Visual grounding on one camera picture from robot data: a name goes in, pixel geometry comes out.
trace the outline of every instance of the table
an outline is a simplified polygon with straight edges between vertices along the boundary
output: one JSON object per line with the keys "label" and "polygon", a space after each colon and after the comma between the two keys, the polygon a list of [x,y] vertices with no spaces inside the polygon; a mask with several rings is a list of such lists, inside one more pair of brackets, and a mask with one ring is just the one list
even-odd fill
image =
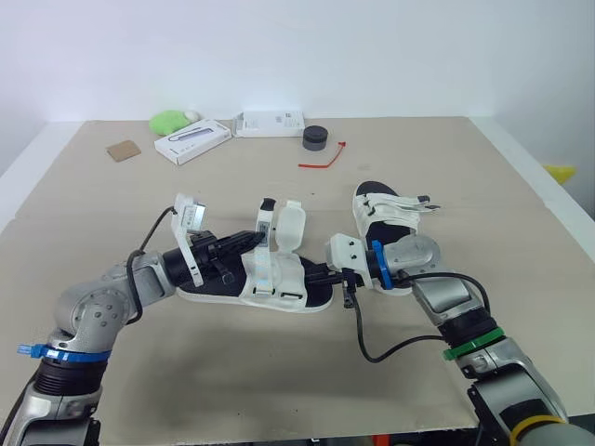
{"label": "table", "polygon": [[[154,150],[146,122],[85,123],[0,235],[0,414],[37,365],[15,354],[17,344],[44,342],[61,291],[124,260],[177,192],[207,204],[204,228],[218,236],[252,229],[264,196],[300,200],[308,217],[298,251],[321,262],[331,235],[356,234],[351,195],[366,179],[404,195],[429,194],[443,206],[423,217],[420,230],[439,243],[450,267],[485,285],[499,324],[569,414],[594,412],[593,262],[473,123],[314,122],[329,129],[327,151],[304,151],[299,138],[233,139],[183,166]],[[142,154],[117,164],[105,148],[124,139]],[[328,161],[339,140],[347,148],[330,169],[298,168]],[[174,244],[163,225],[151,248]],[[412,296],[365,290],[358,296],[374,354],[436,333]],[[308,315],[174,296],[120,334],[103,379],[101,442],[195,444],[474,426],[469,382],[442,360],[443,348],[419,343],[383,363],[366,362],[339,290],[329,309]]]}

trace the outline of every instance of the cardboard square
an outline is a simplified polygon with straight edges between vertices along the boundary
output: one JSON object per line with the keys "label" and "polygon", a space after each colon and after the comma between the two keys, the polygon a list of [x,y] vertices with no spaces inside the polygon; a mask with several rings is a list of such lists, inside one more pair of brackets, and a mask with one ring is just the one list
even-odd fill
{"label": "cardboard square", "polygon": [[114,144],[113,146],[108,147],[107,151],[117,163],[140,153],[139,146],[131,140]]}

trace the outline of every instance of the small white box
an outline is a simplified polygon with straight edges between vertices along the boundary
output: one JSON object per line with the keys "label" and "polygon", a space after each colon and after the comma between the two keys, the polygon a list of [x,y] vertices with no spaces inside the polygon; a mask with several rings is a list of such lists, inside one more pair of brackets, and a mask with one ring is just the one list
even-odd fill
{"label": "small white box", "polygon": [[233,120],[233,134],[244,138],[301,137],[301,111],[244,111]]}
{"label": "small white box", "polygon": [[203,119],[155,141],[155,148],[174,164],[184,164],[231,138],[231,130]]}

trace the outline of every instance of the white wall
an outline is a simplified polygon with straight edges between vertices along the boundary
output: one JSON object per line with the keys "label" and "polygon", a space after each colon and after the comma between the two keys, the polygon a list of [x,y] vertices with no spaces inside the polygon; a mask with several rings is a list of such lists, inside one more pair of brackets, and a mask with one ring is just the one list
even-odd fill
{"label": "white wall", "polygon": [[[557,161],[562,146],[573,154],[563,162],[594,151],[583,125],[552,126],[543,113],[555,90],[569,116],[593,120],[592,108],[579,116],[592,102],[583,85],[592,0],[5,3],[11,70],[0,94],[13,85],[47,120],[146,119],[186,107],[215,118],[248,107],[300,107],[310,117],[496,114],[543,161]],[[594,166],[575,185],[591,211]]]}
{"label": "white wall", "polygon": [[594,216],[595,2],[528,3],[493,9],[496,119],[542,164],[577,166],[564,187]]}
{"label": "white wall", "polygon": [[0,102],[0,176],[44,126],[45,121],[22,104]]}

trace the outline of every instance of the black power cord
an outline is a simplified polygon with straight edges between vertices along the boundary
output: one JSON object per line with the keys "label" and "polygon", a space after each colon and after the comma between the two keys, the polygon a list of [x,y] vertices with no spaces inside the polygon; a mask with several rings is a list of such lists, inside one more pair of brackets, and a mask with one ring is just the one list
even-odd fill
{"label": "black power cord", "polygon": [[[487,296],[487,291],[485,291],[485,288],[483,287],[483,285],[481,283],[479,283],[479,281],[477,281],[476,279],[474,279],[466,274],[460,274],[458,272],[428,272],[428,273],[424,273],[424,274],[414,274],[414,275],[407,276],[404,278],[393,278],[393,280],[394,280],[393,285],[394,286],[411,286],[411,284],[410,284],[411,281],[416,281],[419,279],[429,279],[429,278],[434,278],[434,277],[449,277],[449,278],[460,279],[461,281],[472,283],[473,285],[475,285],[475,287],[479,290],[480,294],[482,295],[483,307],[485,308],[485,311],[487,311],[488,314],[491,313],[490,300]],[[318,282],[320,282],[320,283],[335,282],[336,279],[337,278],[335,278],[335,277],[332,277],[332,278],[329,277],[329,278],[325,278],[325,279],[316,281],[316,283],[318,283]],[[349,292],[349,295],[353,302],[353,308],[355,309],[355,320],[357,322],[357,342],[360,346],[360,350],[362,351],[362,354],[364,355],[364,358],[366,358],[370,362],[373,362],[374,364],[382,362],[383,360],[388,358],[393,353],[395,353],[395,352],[399,351],[400,349],[405,348],[411,344],[414,344],[415,342],[418,342],[418,341],[429,341],[429,340],[444,341],[444,338],[442,336],[438,336],[436,334],[424,334],[422,336],[415,336],[415,337],[411,337],[409,339],[405,339],[403,342],[397,344],[396,346],[390,348],[389,350],[387,350],[386,352],[382,353],[380,356],[375,358],[368,353],[367,348],[365,347],[364,324],[362,322],[362,309],[360,308],[360,304],[359,304],[354,292]]]}
{"label": "black power cord", "polygon": [[137,311],[137,314],[134,316],[134,318],[130,319],[126,323],[126,325],[130,325],[131,323],[138,322],[138,321],[140,321],[140,318],[142,318],[142,304],[140,303],[139,289],[137,288],[137,283],[134,279],[134,271],[132,270],[132,263],[134,262],[134,259],[136,257],[142,256],[143,254],[145,254],[144,249],[147,247],[147,243],[149,243],[149,240],[151,239],[152,235],[155,233],[155,230],[157,229],[159,224],[163,221],[165,216],[167,214],[169,214],[170,212],[174,215],[177,214],[174,206],[169,206],[166,209],[164,209],[164,212],[162,212],[161,215],[159,217],[157,217],[157,219],[153,223],[151,230],[149,230],[149,233],[145,237],[145,240],[142,241],[140,248],[135,249],[132,253],[130,253],[130,256],[128,256],[128,260],[126,261],[126,277],[128,278],[128,286],[130,287],[130,293],[132,294],[132,300],[134,301],[134,306]]}
{"label": "black power cord", "polygon": [[418,341],[430,341],[430,340],[431,341],[444,341],[444,338],[442,336],[438,336],[436,334],[424,334],[422,336],[410,337],[409,339],[405,339],[403,342],[388,349],[387,351],[382,353],[380,356],[374,358],[373,356],[370,356],[367,348],[365,347],[365,343],[364,343],[364,324],[362,323],[362,309],[360,308],[360,304],[357,301],[357,297],[355,296],[355,293],[350,293],[350,296],[353,301],[353,309],[355,309],[355,320],[357,322],[357,342],[360,346],[360,350],[362,351],[362,354],[364,355],[364,358],[366,358],[368,361],[370,361],[374,364],[384,361],[386,358],[388,358],[393,353],[396,353],[400,349],[405,348],[405,347],[407,347],[415,342],[418,342]]}
{"label": "black power cord", "polygon": [[491,314],[492,311],[490,309],[490,299],[487,297],[487,291],[483,288],[483,285],[479,283],[477,279],[472,278],[466,274],[460,274],[458,272],[426,272],[424,274],[413,274],[411,276],[402,277],[402,278],[392,278],[394,282],[392,283],[394,286],[411,286],[409,283],[410,281],[416,281],[419,279],[430,279],[432,277],[451,277],[453,279],[460,279],[461,281],[469,282],[475,285],[475,287],[479,290],[480,294],[482,295],[483,307],[487,311],[487,314]]}

